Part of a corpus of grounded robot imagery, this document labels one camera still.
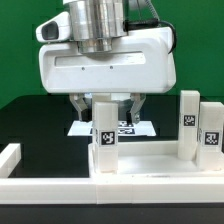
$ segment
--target white block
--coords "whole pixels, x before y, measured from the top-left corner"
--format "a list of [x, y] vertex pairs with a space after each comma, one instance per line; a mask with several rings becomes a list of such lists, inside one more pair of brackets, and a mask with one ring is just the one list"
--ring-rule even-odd
[[195, 159], [199, 103], [199, 92], [181, 91], [178, 157], [182, 160]]
[[117, 103], [96, 102], [93, 117], [95, 168], [100, 172], [116, 172], [118, 168]]
[[217, 102], [202, 102], [199, 119], [199, 144], [197, 166], [200, 170], [219, 170], [224, 168], [222, 136], [224, 106]]

